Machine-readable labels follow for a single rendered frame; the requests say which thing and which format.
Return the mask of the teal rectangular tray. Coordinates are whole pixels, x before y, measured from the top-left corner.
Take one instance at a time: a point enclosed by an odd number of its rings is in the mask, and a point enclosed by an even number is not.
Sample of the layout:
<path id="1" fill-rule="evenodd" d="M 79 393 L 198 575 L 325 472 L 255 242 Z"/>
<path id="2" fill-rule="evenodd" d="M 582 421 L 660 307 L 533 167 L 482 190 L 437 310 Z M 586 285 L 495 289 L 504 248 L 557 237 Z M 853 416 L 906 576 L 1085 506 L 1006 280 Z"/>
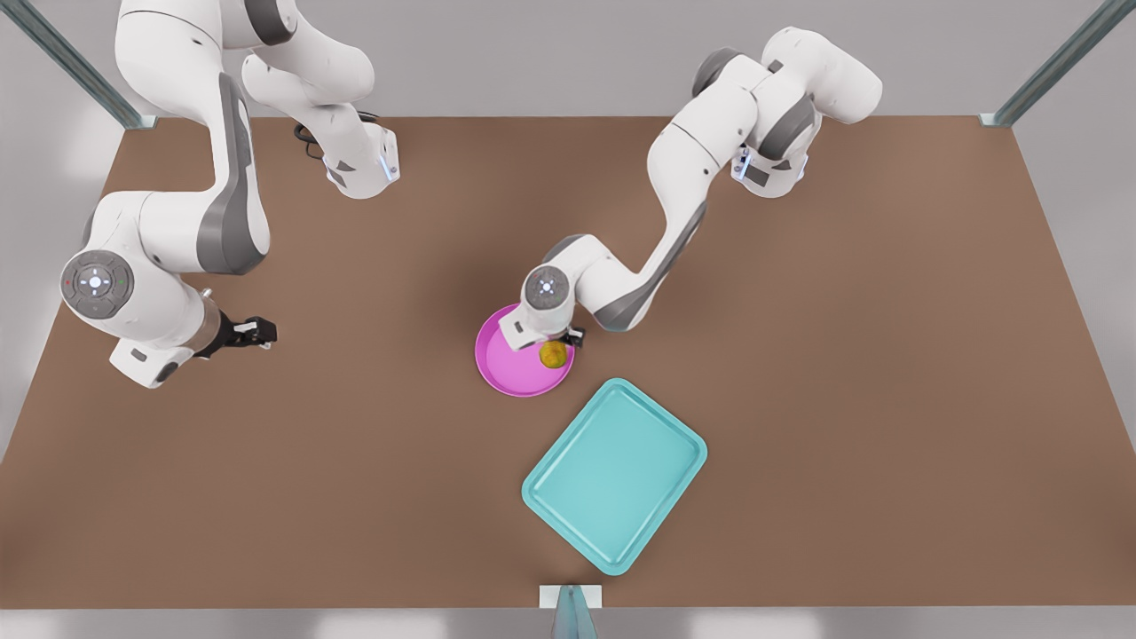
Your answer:
<path id="1" fill-rule="evenodd" d="M 707 443 L 626 379 L 610 379 L 523 482 L 523 503 L 600 572 L 626 573 L 690 482 Z"/>

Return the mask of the pink round plate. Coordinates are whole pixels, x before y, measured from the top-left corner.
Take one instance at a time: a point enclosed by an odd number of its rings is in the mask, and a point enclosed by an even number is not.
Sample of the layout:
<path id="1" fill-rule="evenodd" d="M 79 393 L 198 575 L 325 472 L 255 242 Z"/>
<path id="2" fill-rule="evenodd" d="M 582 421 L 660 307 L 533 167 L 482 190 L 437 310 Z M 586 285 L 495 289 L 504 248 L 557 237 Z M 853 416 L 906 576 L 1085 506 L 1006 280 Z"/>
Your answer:
<path id="1" fill-rule="evenodd" d="M 500 308 L 486 320 L 475 341 L 475 360 L 484 380 L 504 395 L 528 398 L 552 390 L 573 368 L 573 345 L 565 347 L 563 367 L 548 368 L 540 360 L 536 345 L 523 351 L 512 351 L 499 327 L 499 320 L 513 312 L 519 302 Z"/>

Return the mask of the silver frame post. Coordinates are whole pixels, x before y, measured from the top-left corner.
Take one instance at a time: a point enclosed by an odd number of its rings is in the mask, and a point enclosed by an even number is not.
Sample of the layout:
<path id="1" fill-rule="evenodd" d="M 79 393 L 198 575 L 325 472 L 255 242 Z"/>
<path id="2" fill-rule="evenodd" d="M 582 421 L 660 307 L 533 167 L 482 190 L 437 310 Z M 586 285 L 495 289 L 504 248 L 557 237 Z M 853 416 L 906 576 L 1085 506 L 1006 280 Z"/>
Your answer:
<path id="1" fill-rule="evenodd" d="M 80 88 L 126 130 L 151 130 L 158 118 L 140 114 L 87 59 L 62 36 L 30 0 L 0 0 L 0 13 L 12 20 Z"/>
<path id="2" fill-rule="evenodd" d="M 540 608 L 551 608 L 551 639 L 599 639 L 591 609 L 602 607 L 602 586 L 538 586 Z"/>
<path id="3" fill-rule="evenodd" d="M 1076 64 L 1124 20 L 1136 13 L 1136 0 L 1103 0 L 1079 28 L 1047 58 L 1030 78 L 1011 94 L 995 113 L 978 115 L 983 127 L 1011 127 L 1024 117 L 1039 99 L 1046 96 Z"/>

